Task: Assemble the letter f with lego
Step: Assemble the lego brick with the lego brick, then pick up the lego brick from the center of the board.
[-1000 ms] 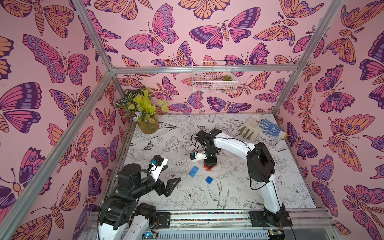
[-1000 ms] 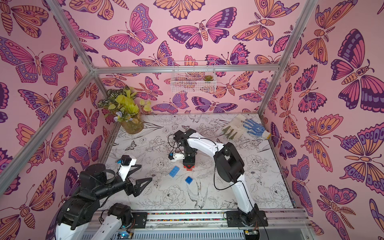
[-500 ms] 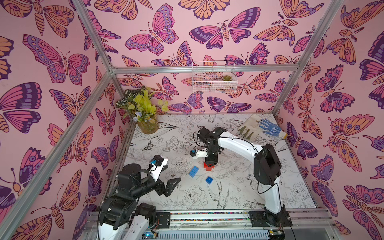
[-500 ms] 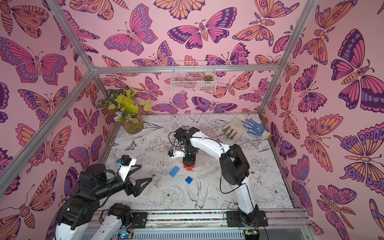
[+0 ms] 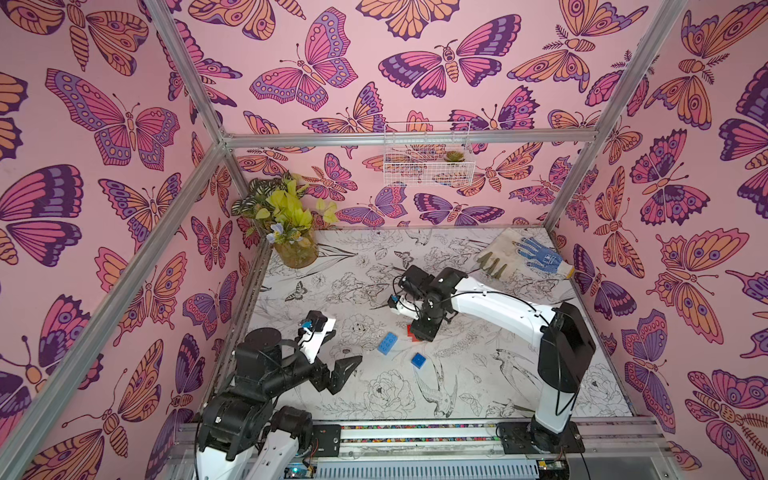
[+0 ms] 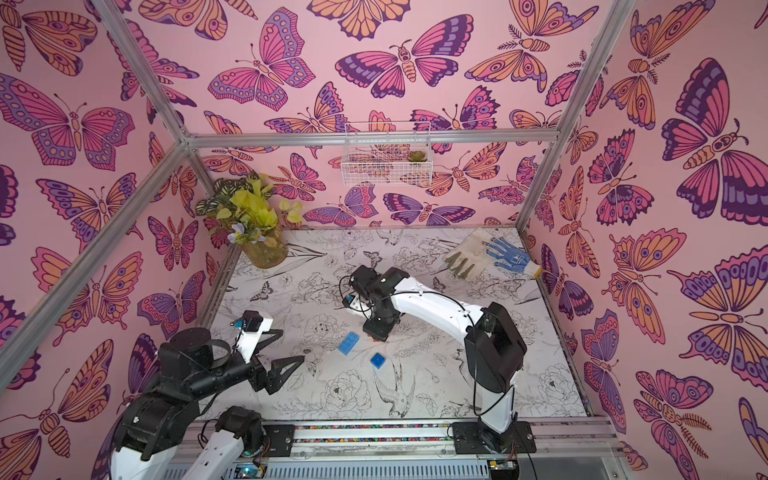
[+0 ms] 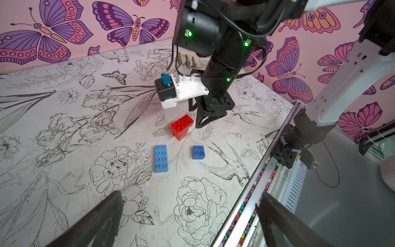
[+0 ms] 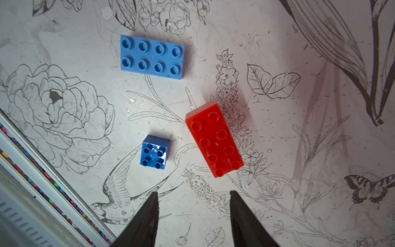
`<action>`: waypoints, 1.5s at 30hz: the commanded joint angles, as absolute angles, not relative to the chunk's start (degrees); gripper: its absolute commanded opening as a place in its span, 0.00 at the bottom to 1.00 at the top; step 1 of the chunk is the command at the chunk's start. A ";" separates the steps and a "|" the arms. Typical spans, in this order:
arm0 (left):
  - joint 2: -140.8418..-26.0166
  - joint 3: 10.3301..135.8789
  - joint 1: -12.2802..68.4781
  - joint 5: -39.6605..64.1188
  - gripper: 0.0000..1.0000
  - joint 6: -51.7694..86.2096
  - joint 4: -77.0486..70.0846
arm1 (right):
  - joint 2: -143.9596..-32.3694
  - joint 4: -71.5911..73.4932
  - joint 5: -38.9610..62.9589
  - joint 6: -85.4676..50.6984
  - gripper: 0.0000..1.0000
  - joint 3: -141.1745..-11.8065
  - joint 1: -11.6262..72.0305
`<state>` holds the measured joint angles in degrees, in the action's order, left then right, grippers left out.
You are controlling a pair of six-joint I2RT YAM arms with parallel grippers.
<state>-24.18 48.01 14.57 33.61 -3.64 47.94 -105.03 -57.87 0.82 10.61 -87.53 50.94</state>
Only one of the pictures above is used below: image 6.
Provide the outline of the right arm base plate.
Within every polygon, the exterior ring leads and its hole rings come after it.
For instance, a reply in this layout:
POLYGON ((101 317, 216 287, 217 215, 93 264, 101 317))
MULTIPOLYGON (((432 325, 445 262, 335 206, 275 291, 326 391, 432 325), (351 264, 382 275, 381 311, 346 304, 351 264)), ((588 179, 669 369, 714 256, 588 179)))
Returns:
POLYGON ((515 421, 498 433, 480 421, 454 422, 450 436, 457 454, 536 453, 537 446, 529 422, 515 421))

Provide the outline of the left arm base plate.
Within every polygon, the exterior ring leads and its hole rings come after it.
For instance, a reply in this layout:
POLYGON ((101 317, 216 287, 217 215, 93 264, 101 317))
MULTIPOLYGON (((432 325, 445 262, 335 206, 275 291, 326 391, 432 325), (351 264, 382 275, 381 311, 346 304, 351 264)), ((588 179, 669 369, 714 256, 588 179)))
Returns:
POLYGON ((296 426, 294 424, 266 424, 262 427, 264 449, 261 458, 287 458, 291 456, 296 426))

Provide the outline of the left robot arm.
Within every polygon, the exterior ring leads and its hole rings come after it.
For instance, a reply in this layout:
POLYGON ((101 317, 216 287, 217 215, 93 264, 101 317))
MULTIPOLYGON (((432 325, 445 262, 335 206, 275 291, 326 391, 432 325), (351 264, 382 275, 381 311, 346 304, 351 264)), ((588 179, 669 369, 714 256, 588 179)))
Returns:
MULTIPOLYGON (((247 383, 255 392, 277 393, 304 363, 304 356, 264 366, 259 352, 282 336, 267 324, 241 331, 229 344, 209 330, 190 328, 175 334, 158 351, 159 376, 122 414, 112 437, 113 479, 161 479, 196 419, 200 403, 247 383)), ((215 479, 243 454, 260 455, 271 442, 259 412, 232 406, 217 419, 214 432, 186 471, 188 479, 215 479)))

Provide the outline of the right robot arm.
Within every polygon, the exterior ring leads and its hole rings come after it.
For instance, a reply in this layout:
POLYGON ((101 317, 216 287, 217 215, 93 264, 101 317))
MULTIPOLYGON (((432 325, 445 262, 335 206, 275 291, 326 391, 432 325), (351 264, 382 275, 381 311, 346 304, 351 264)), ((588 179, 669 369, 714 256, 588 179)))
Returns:
POLYGON ((364 318, 363 332, 372 339, 386 341, 401 318, 410 315, 464 344, 472 400, 481 402, 471 405, 479 439, 493 453, 512 451, 515 376, 528 347, 507 309, 496 302, 482 307, 456 300, 395 267, 379 274, 360 266, 348 286, 352 292, 343 296, 343 304, 364 318))

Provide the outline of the small blue lego brick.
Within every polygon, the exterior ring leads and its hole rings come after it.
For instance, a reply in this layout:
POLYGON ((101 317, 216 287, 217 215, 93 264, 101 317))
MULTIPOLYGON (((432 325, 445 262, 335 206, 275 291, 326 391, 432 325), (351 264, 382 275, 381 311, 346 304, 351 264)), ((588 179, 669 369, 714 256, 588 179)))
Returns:
POLYGON ((372 364, 372 365, 373 365, 373 366, 374 366, 376 369, 380 369, 380 368, 381 368, 381 367, 382 367, 382 366, 385 364, 385 362, 386 362, 386 359, 385 359, 385 357, 384 357, 383 355, 379 354, 379 353, 375 353, 375 354, 374 354, 374 355, 371 357, 371 359, 370 359, 370 363, 371 363, 371 364, 372 364))

